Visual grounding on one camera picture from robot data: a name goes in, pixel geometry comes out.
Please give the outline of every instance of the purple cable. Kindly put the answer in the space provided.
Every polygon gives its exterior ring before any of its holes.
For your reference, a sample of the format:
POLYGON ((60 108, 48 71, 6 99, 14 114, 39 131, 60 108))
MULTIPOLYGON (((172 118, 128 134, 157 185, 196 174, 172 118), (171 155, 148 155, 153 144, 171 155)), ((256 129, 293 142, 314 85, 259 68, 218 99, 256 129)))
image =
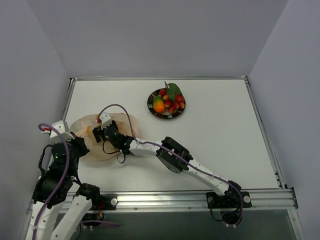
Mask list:
POLYGON ((154 143, 154 142, 151 142, 151 141, 145 141, 145 142, 141 142, 141 141, 138 141, 138 139, 136 138, 136 136, 134 135, 134 130, 133 130, 133 127, 132 127, 132 123, 131 123, 131 119, 130 119, 130 116, 129 116, 129 113, 127 112, 127 110, 119 105, 119 104, 110 104, 108 106, 106 106, 104 109, 101 110, 101 112, 99 113, 98 115, 98 118, 100 117, 100 115, 104 112, 104 110, 110 108, 110 107, 113 107, 113 106, 117 106, 117 107, 120 107, 124 110, 126 116, 128 117, 128 121, 129 121, 129 125, 130 125, 130 129, 131 129, 131 134, 132 134, 132 137, 133 139, 137 142, 137 143, 140 143, 140 144, 151 144, 153 146, 157 146, 165 151, 167 151, 168 153, 171 153, 173 156, 175 156, 176 158, 178 158, 179 160, 181 160, 182 162, 184 162, 185 164, 187 164, 188 166, 190 166, 191 168, 199 171, 200 173, 203 173, 205 175, 208 175, 209 177, 213 177, 215 179, 218 179, 219 181, 222 181, 226 184, 228 184, 231 188, 233 188, 235 190, 235 192, 239 195, 239 199, 240 199, 240 217, 238 219, 238 221, 234 224, 235 226, 238 225, 241 221, 241 219, 243 218, 243 206, 244 206, 244 202, 243 202, 243 199, 242 199, 242 195, 240 193, 240 191, 233 185, 231 184, 230 182, 222 179, 221 177, 218 177, 218 176, 213 176, 212 174, 208 173, 208 172, 205 172, 205 171, 202 171, 201 169, 198 169, 197 167, 193 166, 191 163, 187 162, 185 159, 183 159, 181 156, 179 156, 178 154, 176 154, 174 151, 166 148, 165 146, 162 146, 160 144, 157 144, 157 143, 154 143))
MULTIPOLYGON (((37 214, 37 216, 35 217, 35 221, 34 221, 34 226, 37 226, 38 223, 39 223, 39 220, 40 220, 40 217, 42 215, 42 213, 44 212, 46 206, 48 205, 48 203, 51 201, 51 199, 53 198, 53 196, 56 194, 56 192, 58 191, 58 189, 60 188, 60 186, 62 185, 66 175, 67 175, 67 172, 68 172, 68 168, 69 168, 69 163, 70 163, 70 155, 69 155, 69 147, 68 147, 68 144, 67 144, 67 141, 65 140, 65 138, 60 134, 60 132, 55 129, 53 126, 51 126, 50 124, 47 124, 47 123, 40 123, 38 125, 38 128, 41 130, 41 131, 44 131, 44 129, 42 128, 42 126, 44 127, 47 127, 49 129, 51 129, 52 131, 54 131, 58 136, 59 138, 61 139, 61 141, 63 142, 63 145, 64 145, 64 148, 65 148, 65 152, 66 152, 66 162, 65 162, 65 168, 64 168, 64 171, 63 171, 63 174, 58 182, 58 184, 56 185, 56 187, 54 188, 54 190, 52 191, 52 193, 49 195, 49 197, 45 200, 44 204, 42 205, 42 207, 40 208, 40 211, 39 213, 37 214)), ((33 233, 32 233, 32 240, 36 240, 36 236, 37 236, 37 229, 34 229, 33 230, 33 233)))
POLYGON ((86 220, 82 221, 81 224, 89 224, 89 223, 99 223, 99 224, 107 224, 110 225, 111 227, 121 227, 121 224, 115 223, 115 222, 110 222, 110 221, 99 221, 99 220, 86 220))

